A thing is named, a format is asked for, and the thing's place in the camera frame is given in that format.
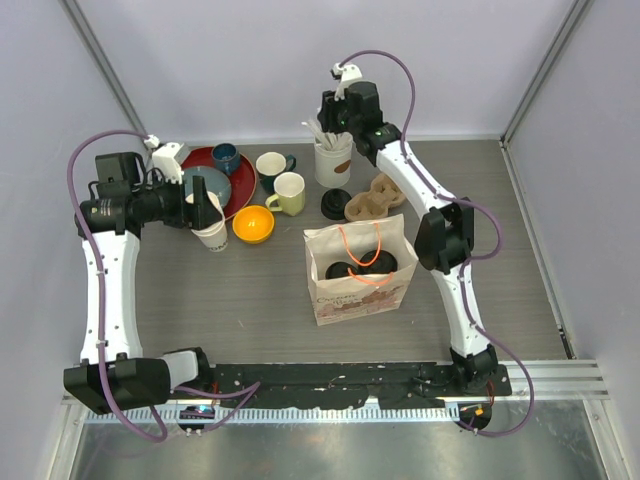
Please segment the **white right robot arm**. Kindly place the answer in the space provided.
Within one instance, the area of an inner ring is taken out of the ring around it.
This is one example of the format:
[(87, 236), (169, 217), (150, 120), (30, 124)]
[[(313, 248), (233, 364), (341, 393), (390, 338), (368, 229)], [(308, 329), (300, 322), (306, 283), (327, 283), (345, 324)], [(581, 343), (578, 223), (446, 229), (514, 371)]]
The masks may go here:
[(472, 395), (496, 373), (498, 360), (484, 334), (472, 282), (474, 207), (444, 189), (420, 163), (401, 131), (383, 120), (377, 87), (357, 81), (322, 93), (317, 119), (328, 133), (348, 133), (357, 151), (405, 194), (420, 219), (414, 250), (443, 300), (451, 337), (451, 380)]

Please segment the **brown paper bag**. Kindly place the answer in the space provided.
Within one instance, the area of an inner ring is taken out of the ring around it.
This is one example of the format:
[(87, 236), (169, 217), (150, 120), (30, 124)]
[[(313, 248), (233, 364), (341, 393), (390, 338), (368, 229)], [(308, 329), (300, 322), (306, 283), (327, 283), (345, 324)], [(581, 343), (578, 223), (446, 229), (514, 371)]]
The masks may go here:
[[(318, 325), (400, 307), (418, 263), (404, 227), (404, 216), (399, 214), (304, 231), (307, 283)], [(386, 275), (360, 275), (358, 267), (366, 265), (360, 259), (371, 250), (394, 255), (398, 270)], [(352, 265), (350, 275), (326, 280), (327, 267), (338, 261)]]

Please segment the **stack of black lids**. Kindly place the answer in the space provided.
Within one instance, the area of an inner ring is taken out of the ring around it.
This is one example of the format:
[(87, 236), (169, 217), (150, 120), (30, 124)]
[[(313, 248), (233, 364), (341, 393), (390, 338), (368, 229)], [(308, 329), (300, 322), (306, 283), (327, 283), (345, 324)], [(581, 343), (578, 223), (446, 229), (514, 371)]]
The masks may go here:
[(329, 220), (342, 221), (345, 219), (346, 205), (351, 199), (352, 196), (343, 189), (329, 189), (322, 196), (321, 213)]

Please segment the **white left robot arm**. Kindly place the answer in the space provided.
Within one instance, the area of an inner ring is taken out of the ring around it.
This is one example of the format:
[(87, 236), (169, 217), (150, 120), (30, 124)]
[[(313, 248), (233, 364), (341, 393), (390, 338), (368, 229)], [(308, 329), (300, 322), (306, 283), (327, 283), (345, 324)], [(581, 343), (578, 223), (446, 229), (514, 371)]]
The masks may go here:
[(162, 222), (173, 228), (211, 226), (221, 215), (205, 197), (205, 182), (186, 196), (181, 165), (188, 148), (168, 143), (144, 168), (135, 152), (99, 155), (98, 178), (83, 201), (78, 232), (88, 271), (87, 327), (80, 364), (63, 374), (65, 389), (97, 414), (111, 408), (103, 392), (99, 364), (122, 410), (165, 403), (179, 387), (200, 399), (213, 389), (214, 373), (199, 347), (146, 358), (136, 326), (135, 269), (145, 224)]

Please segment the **black cup lid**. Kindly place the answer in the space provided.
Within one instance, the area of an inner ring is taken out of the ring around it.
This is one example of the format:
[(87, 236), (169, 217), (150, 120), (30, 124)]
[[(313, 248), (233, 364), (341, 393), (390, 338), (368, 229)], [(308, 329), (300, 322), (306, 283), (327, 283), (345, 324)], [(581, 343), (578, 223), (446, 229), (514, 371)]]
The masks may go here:
[(329, 265), (325, 271), (325, 279), (332, 280), (343, 277), (348, 277), (350, 275), (350, 270), (352, 269), (352, 265), (344, 262), (338, 261)]
[(398, 270), (395, 256), (386, 250), (381, 250), (379, 253), (371, 250), (361, 257), (360, 262), (366, 264), (358, 267), (360, 275), (386, 275)]

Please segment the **stack of white paper cups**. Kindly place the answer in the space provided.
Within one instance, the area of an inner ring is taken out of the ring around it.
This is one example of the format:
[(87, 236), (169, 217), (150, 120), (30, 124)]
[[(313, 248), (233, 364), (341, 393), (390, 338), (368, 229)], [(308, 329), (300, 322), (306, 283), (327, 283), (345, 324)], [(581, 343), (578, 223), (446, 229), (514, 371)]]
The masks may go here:
[(189, 228), (191, 229), (192, 233), (199, 238), (199, 240), (204, 244), (206, 248), (208, 248), (212, 252), (220, 252), (224, 250), (228, 244), (227, 229), (225, 223), (226, 218), (217, 196), (209, 192), (209, 197), (213, 201), (214, 205), (220, 209), (221, 213), (223, 214), (223, 220), (205, 230), (194, 230), (192, 228), (193, 194), (191, 194), (185, 199), (189, 219)]

